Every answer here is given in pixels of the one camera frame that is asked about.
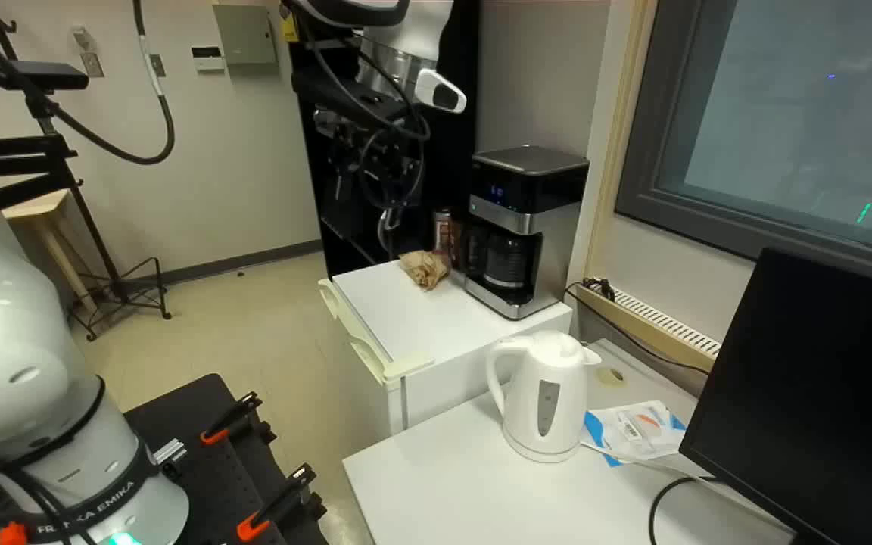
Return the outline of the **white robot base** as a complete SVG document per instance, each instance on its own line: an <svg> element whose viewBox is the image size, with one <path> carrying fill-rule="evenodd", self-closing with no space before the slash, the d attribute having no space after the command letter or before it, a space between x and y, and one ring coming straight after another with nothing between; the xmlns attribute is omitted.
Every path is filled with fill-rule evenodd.
<svg viewBox="0 0 872 545"><path fill-rule="evenodd" d="M75 348L57 286L0 244L0 545L178 545L191 498Z"/></svg>

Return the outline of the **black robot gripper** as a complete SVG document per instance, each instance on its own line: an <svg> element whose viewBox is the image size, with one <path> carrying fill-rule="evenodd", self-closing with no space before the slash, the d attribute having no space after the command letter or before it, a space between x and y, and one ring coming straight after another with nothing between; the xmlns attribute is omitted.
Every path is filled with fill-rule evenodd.
<svg viewBox="0 0 872 545"><path fill-rule="evenodd" d="M332 141L332 167L373 209L399 218L417 203L428 121L385 76L385 89L343 77L329 64L315 77L315 126Z"/></svg>

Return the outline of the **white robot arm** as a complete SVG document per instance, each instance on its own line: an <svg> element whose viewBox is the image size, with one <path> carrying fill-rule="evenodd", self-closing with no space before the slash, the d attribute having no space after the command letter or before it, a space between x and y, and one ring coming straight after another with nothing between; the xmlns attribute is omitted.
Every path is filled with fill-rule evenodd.
<svg viewBox="0 0 872 545"><path fill-rule="evenodd" d="M286 0L308 54L289 84L338 146L335 170L386 218L423 184L428 113L461 116L467 89L440 69L453 0Z"/></svg>

